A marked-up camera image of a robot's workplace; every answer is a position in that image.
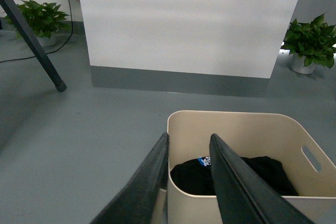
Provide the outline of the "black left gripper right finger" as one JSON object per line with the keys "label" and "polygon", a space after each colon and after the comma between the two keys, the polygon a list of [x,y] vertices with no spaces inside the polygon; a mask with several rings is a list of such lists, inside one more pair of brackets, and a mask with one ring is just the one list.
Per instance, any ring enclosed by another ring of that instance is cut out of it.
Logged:
{"label": "black left gripper right finger", "polygon": [[209,153],[223,223],[312,223],[273,190],[217,134],[211,135]]}

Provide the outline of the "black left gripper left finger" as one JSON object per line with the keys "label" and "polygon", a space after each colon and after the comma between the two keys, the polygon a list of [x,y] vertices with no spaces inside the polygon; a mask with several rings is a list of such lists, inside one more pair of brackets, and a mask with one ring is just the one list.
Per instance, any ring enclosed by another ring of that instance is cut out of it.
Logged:
{"label": "black left gripper left finger", "polygon": [[151,223],[159,192],[167,186],[169,135],[161,135],[127,184],[92,223]]}

